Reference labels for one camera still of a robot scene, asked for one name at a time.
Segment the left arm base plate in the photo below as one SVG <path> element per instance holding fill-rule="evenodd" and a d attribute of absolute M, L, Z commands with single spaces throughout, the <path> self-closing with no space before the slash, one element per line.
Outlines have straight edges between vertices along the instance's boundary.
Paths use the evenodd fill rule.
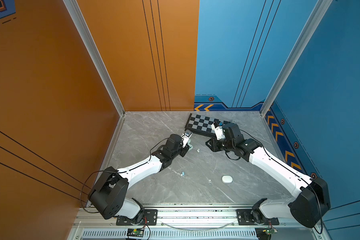
<path fill-rule="evenodd" d="M 158 210 L 148 209 L 139 211 L 136 217 L 129 219 L 127 217 L 118 216 L 117 226 L 155 226 L 157 224 Z"/>

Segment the aluminium corner post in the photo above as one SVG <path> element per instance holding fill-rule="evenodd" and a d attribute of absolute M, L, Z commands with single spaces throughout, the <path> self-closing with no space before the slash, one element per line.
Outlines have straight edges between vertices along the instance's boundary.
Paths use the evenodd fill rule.
<path fill-rule="evenodd" d="M 306 21 L 297 41 L 295 42 L 286 62 L 284 63 L 278 77 L 276 78 L 273 86 L 267 98 L 260 110 L 260 115 L 264 117 L 268 110 L 271 108 L 272 103 L 275 101 L 277 95 L 288 79 L 290 73 L 298 62 L 301 54 L 315 33 L 317 27 L 319 26 L 321 20 L 326 14 L 328 8 L 330 7 L 332 0 L 319 0 L 315 4 L 314 9 L 312 10 L 308 20 Z"/>
<path fill-rule="evenodd" d="M 63 0 L 63 3 L 66 6 L 66 9 L 69 12 L 69 15 L 89 53 L 94 66 L 96 67 L 98 74 L 119 114 L 119 116 L 125 116 L 125 109 L 121 103 L 121 100 L 118 96 L 116 88 L 113 84 L 113 81 L 109 75 L 109 72 L 106 68 L 106 65 L 101 57 L 101 54 L 97 48 L 95 40 L 91 34 L 91 31 L 87 25 L 87 22 L 84 18 L 84 15 L 79 7 L 77 1 L 74 0 Z"/>

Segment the right aluminium corner post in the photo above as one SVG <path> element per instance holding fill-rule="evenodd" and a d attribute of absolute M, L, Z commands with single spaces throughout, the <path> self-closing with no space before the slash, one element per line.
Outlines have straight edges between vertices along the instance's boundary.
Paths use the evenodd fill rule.
<path fill-rule="evenodd" d="M 314 9 L 312 10 L 308 20 L 306 21 L 297 41 L 295 42 L 286 62 L 284 63 L 278 77 L 276 78 L 273 86 L 267 98 L 260 110 L 260 115 L 264 117 L 268 110 L 271 108 L 272 103 L 275 101 L 277 95 L 288 79 L 290 73 L 298 62 L 301 54 L 315 33 L 317 27 L 319 26 L 321 20 L 326 14 L 328 8 L 330 7 L 332 0 L 319 0 L 315 4 Z"/>

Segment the black white chessboard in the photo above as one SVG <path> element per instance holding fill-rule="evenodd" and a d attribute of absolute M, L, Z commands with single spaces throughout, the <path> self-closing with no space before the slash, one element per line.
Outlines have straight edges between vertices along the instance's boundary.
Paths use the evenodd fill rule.
<path fill-rule="evenodd" d="M 212 129 L 212 125 L 215 122 L 220 122 L 222 125 L 230 123 L 229 121 L 219 120 L 212 117 L 206 117 L 191 113 L 185 124 L 185 131 L 189 130 L 194 134 L 214 138 L 216 137 L 215 131 Z"/>

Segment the aluminium front rail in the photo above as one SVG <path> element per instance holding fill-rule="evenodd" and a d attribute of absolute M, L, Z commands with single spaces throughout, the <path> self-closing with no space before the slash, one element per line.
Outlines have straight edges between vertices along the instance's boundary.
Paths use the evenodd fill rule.
<path fill-rule="evenodd" d="M 158 210 L 157 224 L 153 227 L 174 227 L 181 229 L 211 229 L 222 226 L 247 227 L 240 226 L 236 210 L 252 209 L 251 205 L 240 204 L 147 204 L 145 210 Z M 303 228 L 307 229 L 295 219 L 277 217 L 280 224 L 276 229 L 285 228 Z M 105 220 L 100 214 L 90 214 L 84 210 L 79 210 L 73 228 L 111 228 L 117 227 L 117 218 Z M 254 225 L 249 227 L 267 227 L 268 225 Z"/>

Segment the white earbud case front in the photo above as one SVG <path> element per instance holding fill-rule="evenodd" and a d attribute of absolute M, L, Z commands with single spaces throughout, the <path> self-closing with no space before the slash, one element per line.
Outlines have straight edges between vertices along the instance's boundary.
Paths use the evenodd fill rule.
<path fill-rule="evenodd" d="M 232 183 L 233 178 L 231 176 L 224 175 L 224 176 L 222 176 L 222 182 L 225 183 L 225 184 Z"/>

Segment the green circuit board left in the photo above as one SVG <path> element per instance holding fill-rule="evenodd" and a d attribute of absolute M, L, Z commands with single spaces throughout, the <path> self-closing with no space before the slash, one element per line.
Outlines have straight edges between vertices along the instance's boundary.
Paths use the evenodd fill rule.
<path fill-rule="evenodd" d="M 128 239 L 132 239 L 132 238 L 143 238 L 144 237 L 144 233 L 145 233 L 145 229 L 141 228 L 141 229 L 128 229 L 127 230 L 127 238 Z"/>

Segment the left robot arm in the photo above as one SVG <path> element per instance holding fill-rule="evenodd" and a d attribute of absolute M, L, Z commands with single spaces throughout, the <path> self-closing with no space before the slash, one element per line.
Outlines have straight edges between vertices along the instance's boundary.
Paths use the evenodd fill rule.
<path fill-rule="evenodd" d="M 164 145 L 156 145 L 156 151 L 150 151 L 149 157 L 126 168 L 108 167 L 88 194 L 88 200 L 105 220 L 113 217 L 125 217 L 139 224 L 144 219 L 145 208 L 136 199 L 126 198 L 127 191 L 139 181 L 159 173 L 169 167 L 177 156 L 184 157 L 190 146 L 191 131 L 166 138 Z"/>

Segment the green circuit board right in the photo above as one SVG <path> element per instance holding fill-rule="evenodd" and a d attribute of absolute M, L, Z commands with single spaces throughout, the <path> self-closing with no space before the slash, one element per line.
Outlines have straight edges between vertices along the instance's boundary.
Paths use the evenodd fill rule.
<path fill-rule="evenodd" d="M 267 229 L 263 230 L 263 233 L 265 233 L 268 236 L 275 234 L 277 232 L 278 232 L 278 230 L 276 228 L 267 228 Z"/>

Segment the green circuit board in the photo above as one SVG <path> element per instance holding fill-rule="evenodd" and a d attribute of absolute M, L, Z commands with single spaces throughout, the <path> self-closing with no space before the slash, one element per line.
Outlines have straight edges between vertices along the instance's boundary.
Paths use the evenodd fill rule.
<path fill-rule="evenodd" d="M 132 239 L 132 238 L 143 238 L 144 237 L 144 233 L 145 233 L 145 229 L 141 228 L 141 229 L 128 229 L 127 230 L 127 238 L 128 239 Z"/>
<path fill-rule="evenodd" d="M 268 236 L 275 234 L 277 232 L 278 232 L 278 230 L 276 228 L 267 228 L 267 229 L 263 230 L 263 233 L 265 233 Z"/>

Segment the left aluminium corner post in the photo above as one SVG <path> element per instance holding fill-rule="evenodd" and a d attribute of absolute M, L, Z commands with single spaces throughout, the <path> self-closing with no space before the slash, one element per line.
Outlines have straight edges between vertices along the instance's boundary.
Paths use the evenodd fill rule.
<path fill-rule="evenodd" d="M 109 72 L 106 68 L 106 65 L 101 57 L 101 54 L 97 48 L 95 40 L 91 34 L 91 31 L 87 25 L 87 22 L 84 18 L 84 15 L 79 7 L 77 1 L 74 0 L 63 0 L 63 3 L 66 6 L 66 9 L 69 12 L 69 15 L 89 53 L 94 66 L 96 67 L 98 74 L 119 114 L 119 116 L 125 116 L 125 109 L 121 103 L 121 100 L 118 96 L 116 88 L 113 84 L 113 81 L 109 75 Z"/>

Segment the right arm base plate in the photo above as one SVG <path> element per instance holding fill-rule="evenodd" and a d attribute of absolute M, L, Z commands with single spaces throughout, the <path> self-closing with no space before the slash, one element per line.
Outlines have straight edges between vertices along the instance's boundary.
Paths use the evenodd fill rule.
<path fill-rule="evenodd" d="M 260 211 L 252 209 L 238 209 L 236 210 L 237 219 L 240 226 L 254 226 L 254 225 L 275 225 L 280 224 L 278 218 L 267 219 Z"/>

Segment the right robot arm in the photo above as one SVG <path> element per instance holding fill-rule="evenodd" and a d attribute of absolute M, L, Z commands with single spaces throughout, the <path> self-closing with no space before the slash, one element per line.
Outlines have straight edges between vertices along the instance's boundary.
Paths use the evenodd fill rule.
<path fill-rule="evenodd" d="M 269 153 L 263 144 L 253 137 L 245 139 L 235 123 L 211 125 L 215 137 L 206 142 L 213 152 L 233 152 L 239 160 L 262 169 L 278 181 L 291 197 L 281 200 L 267 198 L 257 201 L 251 210 L 251 221 L 264 225 L 270 219 L 294 219 L 307 228 L 322 222 L 331 208 L 329 187 L 325 180 L 305 175 Z"/>

